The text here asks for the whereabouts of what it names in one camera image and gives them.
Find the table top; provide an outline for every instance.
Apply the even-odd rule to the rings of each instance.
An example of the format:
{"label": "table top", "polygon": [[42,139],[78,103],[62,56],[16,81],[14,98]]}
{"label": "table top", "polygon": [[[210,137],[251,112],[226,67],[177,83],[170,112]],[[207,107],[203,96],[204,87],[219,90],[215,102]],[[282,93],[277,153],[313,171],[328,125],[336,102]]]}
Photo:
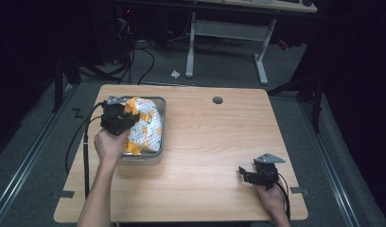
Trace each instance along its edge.
{"label": "table top", "polygon": [[[238,167],[254,171],[253,158],[271,153],[289,188],[298,183],[268,95],[261,89],[104,85],[96,103],[112,96],[160,96],[167,102],[163,158],[156,166],[118,165],[112,186],[112,221],[234,221],[270,219]],[[223,99],[215,104],[213,97]],[[98,108],[93,117],[102,114]],[[90,183],[98,165],[89,129]],[[82,143],[54,219],[77,222],[85,202]],[[301,194],[289,193],[291,219],[307,218]]]}

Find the hole in table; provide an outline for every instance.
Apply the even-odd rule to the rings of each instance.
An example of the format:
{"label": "hole in table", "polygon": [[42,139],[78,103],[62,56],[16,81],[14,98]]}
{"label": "hole in table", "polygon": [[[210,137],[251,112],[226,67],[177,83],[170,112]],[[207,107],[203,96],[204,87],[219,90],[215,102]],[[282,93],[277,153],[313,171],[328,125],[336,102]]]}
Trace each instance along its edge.
{"label": "hole in table", "polygon": [[223,102],[223,99],[220,96],[215,96],[215,97],[213,97],[213,102],[215,104],[221,104]]}

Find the small white object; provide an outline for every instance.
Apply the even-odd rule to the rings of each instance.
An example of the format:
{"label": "small white object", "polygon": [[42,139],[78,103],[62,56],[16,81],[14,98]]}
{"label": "small white object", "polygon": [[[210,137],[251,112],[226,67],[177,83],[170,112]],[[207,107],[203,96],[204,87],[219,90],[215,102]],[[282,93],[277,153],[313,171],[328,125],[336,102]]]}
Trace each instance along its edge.
{"label": "small white object", "polygon": [[173,70],[173,72],[170,74],[173,78],[178,78],[181,74],[176,72],[176,70]]}

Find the black cable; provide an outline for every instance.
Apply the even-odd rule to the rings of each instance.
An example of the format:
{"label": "black cable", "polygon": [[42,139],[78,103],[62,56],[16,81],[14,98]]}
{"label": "black cable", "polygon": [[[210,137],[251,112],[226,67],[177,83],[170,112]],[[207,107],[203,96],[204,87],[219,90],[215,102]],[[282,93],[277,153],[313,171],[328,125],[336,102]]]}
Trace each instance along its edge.
{"label": "black cable", "polygon": [[190,44],[189,40],[184,41],[184,39],[186,39],[186,38],[190,38],[190,36],[184,36],[178,40],[169,41],[168,44],[176,46],[176,47],[184,47],[184,46],[187,46]]}
{"label": "black cable", "polygon": [[151,57],[152,57],[152,64],[151,64],[151,67],[149,68],[149,70],[147,70],[147,72],[146,72],[145,74],[143,74],[143,76],[140,77],[139,81],[137,82],[137,85],[140,85],[140,82],[142,81],[142,79],[146,76],[146,74],[147,74],[147,73],[152,69],[152,67],[154,66],[154,56],[153,56],[151,53],[149,53],[147,50],[142,49],[141,51],[144,51],[144,52],[146,52],[146,53],[148,53],[148,54],[151,55]]}
{"label": "black cable", "polygon": [[88,121],[86,121],[85,130],[84,130],[84,137],[83,137],[83,163],[84,163],[84,195],[87,199],[89,193],[90,193],[90,175],[89,175],[89,125],[91,122],[91,117],[93,115],[93,112],[96,110],[97,107],[105,105],[104,102],[99,102],[96,104],[96,106],[93,107],[93,109],[90,111],[89,115],[87,116]]}
{"label": "black cable", "polygon": [[282,179],[284,180],[285,182],[285,185],[287,186],[287,191],[285,191],[284,187],[281,185],[281,183],[279,183],[278,181],[275,181],[266,171],[264,171],[263,169],[261,169],[261,171],[267,176],[270,178],[270,180],[272,180],[281,190],[282,190],[282,193],[284,193],[284,196],[285,196],[285,203],[287,204],[287,211],[286,211],[286,214],[288,216],[288,220],[290,220],[290,197],[288,196],[288,184],[287,184],[287,181],[285,180],[285,178],[278,173],[279,176],[282,177]]}
{"label": "black cable", "polygon": [[130,36],[130,41],[127,42],[127,44],[124,46],[123,50],[122,50],[122,59],[125,59],[124,62],[122,63],[122,66],[113,70],[112,72],[103,72],[102,70],[98,69],[97,67],[95,67],[94,65],[88,63],[88,62],[85,62],[85,61],[82,61],[82,60],[79,60],[79,59],[76,59],[76,58],[72,58],[75,62],[77,62],[79,65],[82,65],[84,66],[85,68],[87,68],[88,70],[90,70],[91,72],[93,72],[93,74],[91,73],[88,73],[88,72],[85,72],[83,71],[82,69],[79,69],[79,72],[83,75],[86,75],[86,76],[89,76],[89,77],[96,77],[96,76],[100,76],[100,77],[103,77],[105,79],[110,79],[110,80],[119,80],[118,78],[116,77],[113,77],[113,75],[115,74],[118,74],[118,73],[121,73],[122,71],[126,70],[128,67],[130,67],[130,62],[128,61],[129,59],[129,50],[132,49],[131,48],[131,45],[134,44],[134,40],[137,36],[137,32],[133,32],[132,35]]}
{"label": "black cable", "polygon": [[[95,118],[93,118],[90,123],[98,118],[100,118],[101,116],[97,116]],[[65,170],[66,170],[66,174],[69,174],[69,171],[70,171],[70,168],[69,168],[69,165],[68,165],[68,159],[69,159],[69,153],[70,153],[70,148],[72,147],[73,143],[75,142],[75,139],[76,139],[76,136],[78,135],[79,131],[81,130],[81,127],[83,127],[84,123],[86,123],[87,121],[87,118],[83,120],[83,122],[80,124],[80,126],[78,127],[78,129],[76,130],[75,134],[73,135],[72,137],[72,140],[69,144],[69,147],[68,147],[68,150],[66,151],[66,156],[65,156]]]}
{"label": "black cable", "polygon": [[128,62],[129,62],[129,65],[128,67],[125,69],[125,72],[122,74],[122,76],[119,78],[117,84],[119,84],[120,82],[122,82],[123,78],[125,77],[126,73],[128,73],[128,71],[131,70],[131,67],[132,67],[132,60],[131,60],[131,57],[128,55]]}
{"label": "black cable", "polygon": [[178,37],[176,37],[174,39],[168,40],[168,42],[178,41],[178,40],[184,39],[185,37],[190,37],[189,35],[185,35],[185,33],[187,32],[187,29],[189,28],[191,17],[192,17],[192,13],[189,12],[189,15],[187,16],[186,26],[184,27],[184,30],[182,31],[181,35],[179,35]]}
{"label": "black cable", "polygon": [[[200,37],[200,38],[201,38],[202,41],[205,41],[207,44],[213,42],[213,41],[211,41],[210,38],[208,38],[208,39],[205,39],[204,37]],[[215,41],[214,41],[214,45],[211,46],[211,47],[209,47],[209,48],[201,48],[201,47],[198,46],[198,44],[195,44],[194,46],[195,46],[197,49],[200,49],[200,50],[212,50],[212,49],[216,48],[216,47],[218,46],[218,44],[219,44],[219,38],[214,37],[213,40],[215,40]]]}
{"label": "black cable", "polygon": [[222,43],[222,44],[228,44],[228,45],[234,45],[234,46],[240,46],[240,45],[244,45],[246,43],[249,43],[250,41],[249,40],[245,40],[245,41],[242,41],[238,44],[234,44],[234,43],[230,43],[230,42],[225,42],[223,41],[222,39],[219,39],[219,42]]}
{"label": "black cable", "polygon": [[[134,51],[135,51],[135,47],[136,47],[136,45],[133,47],[133,51],[132,51],[132,64],[134,63],[134,56],[135,56],[135,54],[134,54]],[[131,66],[131,68],[129,69],[129,78],[128,78],[128,83],[129,83],[129,85],[132,85],[132,66]]]}

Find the table leg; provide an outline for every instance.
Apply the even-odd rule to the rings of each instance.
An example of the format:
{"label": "table leg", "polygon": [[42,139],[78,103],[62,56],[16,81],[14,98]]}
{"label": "table leg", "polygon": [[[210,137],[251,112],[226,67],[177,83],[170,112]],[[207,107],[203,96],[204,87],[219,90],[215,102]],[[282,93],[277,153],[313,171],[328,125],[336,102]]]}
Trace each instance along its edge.
{"label": "table leg", "polygon": [[187,78],[193,77],[193,66],[194,66],[194,38],[196,32],[196,12],[192,12],[192,21],[190,26],[190,46],[189,52],[187,53],[186,73]]}
{"label": "table leg", "polygon": [[273,32],[273,28],[275,27],[275,23],[276,23],[276,19],[271,20],[268,26],[263,44],[261,46],[260,53],[254,55],[255,65],[257,66],[258,76],[260,77],[260,83],[262,85],[268,84],[266,71],[264,70],[263,58],[264,58],[264,54],[266,53],[267,46],[270,42],[270,38]]}

